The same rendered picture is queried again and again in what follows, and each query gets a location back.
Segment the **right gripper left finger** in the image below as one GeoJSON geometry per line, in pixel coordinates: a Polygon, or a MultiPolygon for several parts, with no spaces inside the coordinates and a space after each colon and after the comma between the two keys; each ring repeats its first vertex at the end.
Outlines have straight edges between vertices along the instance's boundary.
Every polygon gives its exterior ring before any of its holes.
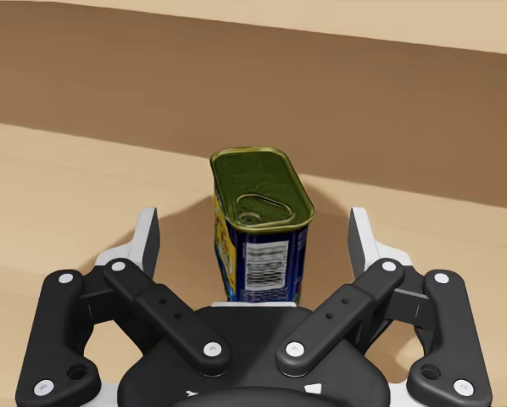
{"type": "Polygon", "coordinates": [[[115,321],[141,350],[159,340],[205,376],[223,374],[231,347],[167,286],[153,280],[159,256],[155,208],[141,211],[132,239],[100,253],[92,270],[45,277],[21,366],[18,401],[93,401],[102,394],[84,350],[96,324],[115,321]]]}

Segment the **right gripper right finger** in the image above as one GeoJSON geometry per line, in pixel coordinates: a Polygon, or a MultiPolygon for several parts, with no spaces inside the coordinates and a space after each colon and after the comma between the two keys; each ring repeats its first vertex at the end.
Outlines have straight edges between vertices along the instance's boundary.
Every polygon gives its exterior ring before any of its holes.
{"type": "Polygon", "coordinates": [[[366,209],[353,207],[348,253],[354,280],[285,336],[276,365],[311,373],[324,359],[359,374],[365,353],[395,321],[414,328],[423,355],[405,380],[378,370],[346,389],[347,403],[490,403],[493,393],[464,279],[451,270],[417,272],[403,250],[379,243],[366,209]]]}

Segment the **green and blue rectangular can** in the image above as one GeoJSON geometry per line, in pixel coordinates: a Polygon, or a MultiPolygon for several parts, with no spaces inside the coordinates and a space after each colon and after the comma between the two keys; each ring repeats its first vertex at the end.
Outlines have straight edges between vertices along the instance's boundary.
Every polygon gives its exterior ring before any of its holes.
{"type": "Polygon", "coordinates": [[[285,153],[226,148],[210,158],[214,253],[226,296],[299,303],[315,209],[285,153]]]}

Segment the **pale wooden shelf unit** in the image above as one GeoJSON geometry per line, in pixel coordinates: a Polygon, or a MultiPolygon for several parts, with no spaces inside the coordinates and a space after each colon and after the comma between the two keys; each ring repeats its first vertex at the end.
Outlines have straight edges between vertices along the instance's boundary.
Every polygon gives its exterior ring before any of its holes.
{"type": "Polygon", "coordinates": [[[463,276],[507,407],[507,55],[64,3],[0,1],[0,355],[42,277],[90,270],[145,206],[158,279],[223,299],[209,157],[241,146],[284,151],[314,203],[304,306],[350,280],[363,207],[418,271],[463,276]]]}

